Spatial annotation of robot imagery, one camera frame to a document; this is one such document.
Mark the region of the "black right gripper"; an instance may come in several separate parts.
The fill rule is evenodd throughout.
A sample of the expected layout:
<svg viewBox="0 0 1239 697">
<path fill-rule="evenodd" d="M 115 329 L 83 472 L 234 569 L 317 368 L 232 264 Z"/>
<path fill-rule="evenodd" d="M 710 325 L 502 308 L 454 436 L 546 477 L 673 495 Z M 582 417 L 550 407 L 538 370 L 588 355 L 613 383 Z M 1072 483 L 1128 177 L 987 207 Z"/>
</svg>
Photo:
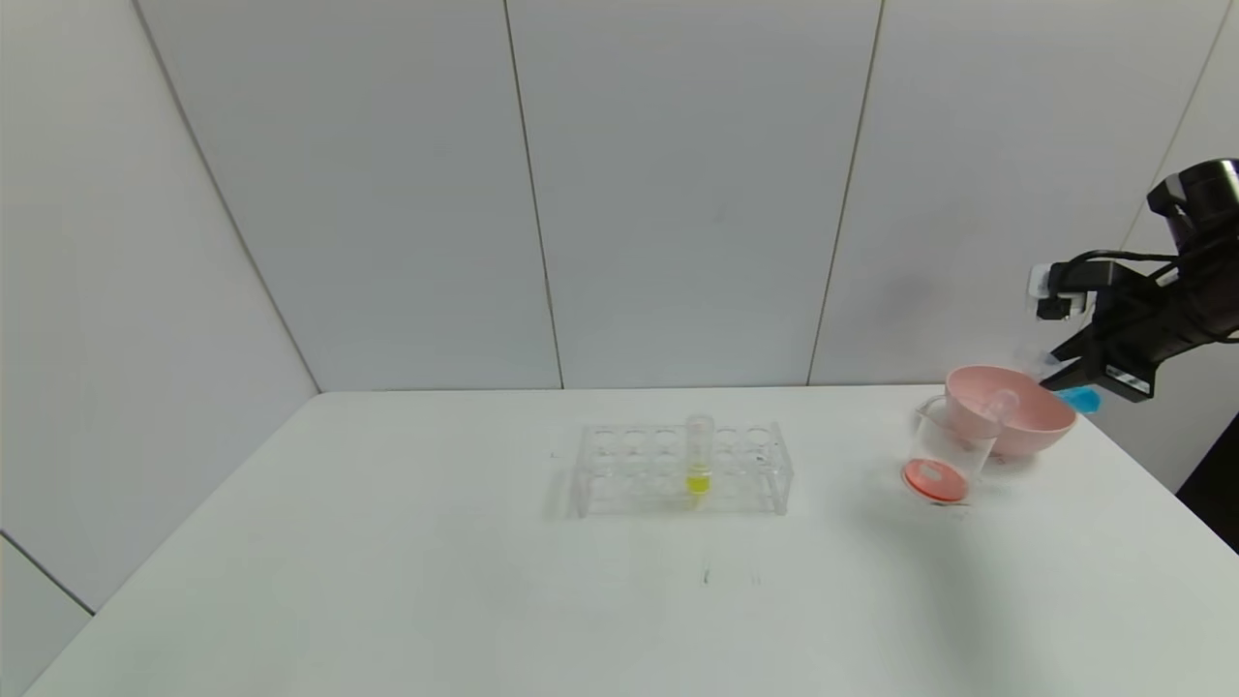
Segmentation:
<svg viewBox="0 0 1239 697">
<path fill-rule="evenodd" d="M 1095 383 L 1132 404 L 1151 400 L 1163 361 L 1194 348 L 1194 331 L 1175 295 L 1108 288 L 1098 292 L 1090 326 L 1042 361 L 1040 386 L 1067 391 Z"/>
</svg>

